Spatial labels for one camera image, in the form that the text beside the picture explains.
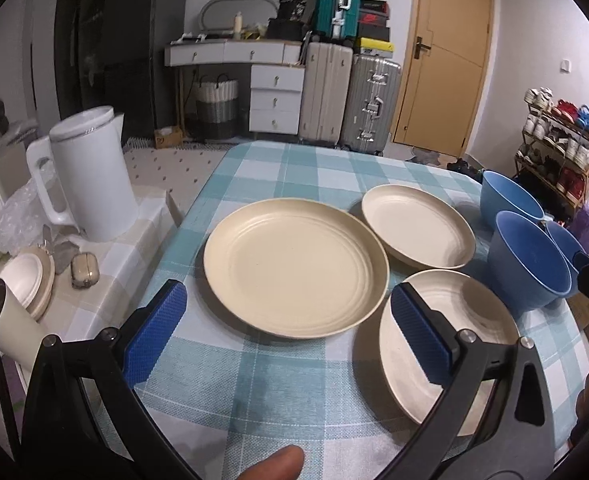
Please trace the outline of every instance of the electric kettle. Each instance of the electric kettle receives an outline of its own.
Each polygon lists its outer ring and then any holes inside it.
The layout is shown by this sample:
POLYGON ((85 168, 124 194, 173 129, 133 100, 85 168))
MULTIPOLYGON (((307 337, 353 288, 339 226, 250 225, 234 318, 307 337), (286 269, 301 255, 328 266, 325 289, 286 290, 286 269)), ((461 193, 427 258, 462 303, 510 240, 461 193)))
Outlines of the electric kettle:
POLYGON ((110 106, 92 108, 53 126, 47 137, 28 146, 28 168, 50 222, 76 227, 91 242, 107 242, 137 219, 126 161, 121 150, 123 115, 110 106), (40 168, 52 160, 66 200, 54 209, 40 168))

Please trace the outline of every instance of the beige plate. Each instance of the beige plate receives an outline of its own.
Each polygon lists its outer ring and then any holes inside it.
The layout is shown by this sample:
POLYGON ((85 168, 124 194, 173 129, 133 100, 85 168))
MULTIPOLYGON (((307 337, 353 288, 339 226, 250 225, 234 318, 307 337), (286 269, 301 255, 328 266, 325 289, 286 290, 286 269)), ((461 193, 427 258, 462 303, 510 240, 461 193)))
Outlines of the beige plate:
POLYGON ((388 258, 363 222, 312 200, 277 198, 223 219, 206 243, 206 276, 221 302, 265 332, 332 335, 381 304, 388 258))
POLYGON ((34 254, 41 261, 44 268, 41 284, 34 296, 34 300, 28 305, 27 311, 30 316, 39 321, 50 303, 50 295, 52 294, 52 285, 54 284, 54 259, 48 255, 41 247, 31 246, 21 251, 21 254, 34 254))
MULTIPOLYGON (((505 305, 484 285, 453 270, 425 270, 407 280, 433 310, 439 310, 456 330, 469 328, 488 343, 514 344, 519 332, 505 305)), ((379 328, 383 373, 392 396, 417 424, 421 424, 443 390, 427 380, 399 325, 390 302, 379 328)), ((493 381, 479 387, 459 435, 472 434, 492 391, 493 381)))
POLYGON ((459 269, 477 249, 465 218, 436 196, 408 186, 370 189, 363 215, 388 251, 418 269, 459 269))

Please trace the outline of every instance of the desk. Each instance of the desk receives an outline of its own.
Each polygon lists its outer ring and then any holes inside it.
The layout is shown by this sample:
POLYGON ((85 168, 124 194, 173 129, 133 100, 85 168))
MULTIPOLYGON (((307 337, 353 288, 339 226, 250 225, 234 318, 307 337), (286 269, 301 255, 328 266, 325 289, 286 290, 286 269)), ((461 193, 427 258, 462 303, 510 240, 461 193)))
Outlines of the desk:
MULTIPOLYGON (((280 447, 298 444, 306 452, 302 479, 371 479, 416 430, 388 393, 381 371, 381 309, 328 338, 274 338, 216 300, 203 266, 209 233, 246 203, 292 196, 360 215, 364 193, 390 183, 430 192, 465 216, 477 252, 463 272, 480 278, 492 233, 479 212, 481 185, 459 173, 361 153, 251 142, 229 150, 200 192, 142 301, 173 278, 186 284, 188 307, 150 378, 135 391, 202 478, 234 479, 280 447)), ((414 272, 393 258, 389 262, 390 288, 414 272)), ((585 347, 564 300, 517 324, 541 356, 560 447, 575 424, 575 402, 589 371, 585 347)), ((108 442, 122 452, 107 419, 101 411, 108 442)), ((455 441, 458 450, 467 442, 455 441)))
MULTIPOLYGON (((165 62, 173 67, 251 64, 249 130, 296 135, 305 71, 302 66, 295 66, 300 51, 301 43, 295 41, 206 40, 167 46, 165 62)), ((184 84, 183 71, 178 70, 177 114, 183 131, 184 84)))

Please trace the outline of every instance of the checkered tablecloth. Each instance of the checkered tablecloth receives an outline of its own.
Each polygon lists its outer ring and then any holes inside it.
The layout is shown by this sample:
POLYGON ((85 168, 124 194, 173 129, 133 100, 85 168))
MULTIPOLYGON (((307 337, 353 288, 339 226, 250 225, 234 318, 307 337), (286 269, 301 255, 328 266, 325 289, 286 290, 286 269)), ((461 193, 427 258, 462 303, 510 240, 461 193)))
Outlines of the checkered tablecloth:
MULTIPOLYGON (((214 297, 203 269, 208 234, 247 203, 302 197, 360 215, 364 193, 388 183, 423 189, 462 213, 477 236, 474 260, 463 270, 480 278, 491 232, 479 214, 481 186, 461 174, 340 150, 252 142, 227 153, 194 202, 142 302, 173 278, 188 288, 188 309, 136 391, 204 479, 236 478, 287 444, 306 452, 303 479, 374 478, 416 430, 381 371, 381 309, 340 335, 279 339, 232 316, 214 297)), ((390 264, 390 288, 413 272, 392 258, 390 264)), ((565 301, 518 324, 539 349, 560 446, 575 423, 573 407, 589 371, 585 348, 565 301)), ((104 412, 100 418, 111 445, 125 453, 104 412)))

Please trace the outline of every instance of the table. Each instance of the table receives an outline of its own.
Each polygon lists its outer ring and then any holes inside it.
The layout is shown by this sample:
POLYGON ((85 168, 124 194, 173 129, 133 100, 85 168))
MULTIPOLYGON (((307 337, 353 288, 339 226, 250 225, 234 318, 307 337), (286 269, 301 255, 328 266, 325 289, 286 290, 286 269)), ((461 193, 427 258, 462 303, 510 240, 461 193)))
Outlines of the table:
POLYGON ((64 341, 93 338, 104 327, 120 326, 141 301, 181 215, 164 189, 132 189, 139 217, 127 232, 107 243, 68 236, 82 252, 96 254, 100 280, 92 288, 75 290, 70 267, 56 276, 50 304, 39 320, 47 333, 55 333, 64 341))
MULTIPOLYGON (((359 327, 325 339, 292 341, 254 330, 214 297, 203 268, 213 228, 242 205, 293 196, 360 215, 364 193, 380 184, 418 187, 453 205, 477 237, 463 270, 480 278, 491 232, 479 213, 481 186, 439 168, 296 144, 251 142, 230 150, 210 177, 166 250, 144 295, 165 280, 183 281, 188 308, 148 381, 135 387, 161 430, 204 479, 232 479, 287 444, 306 452, 301 478, 374 478, 416 425, 396 405, 381 371, 381 309, 359 327)), ((390 259, 390 288, 413 269, 390 259)), ((536 342, 560 447, 589 371, 567 303, 518 321, 536 342)), ((113 449, 125 453, 99 413, 113 449)), ((466 440, 457 440, 463 445, 466 440)))

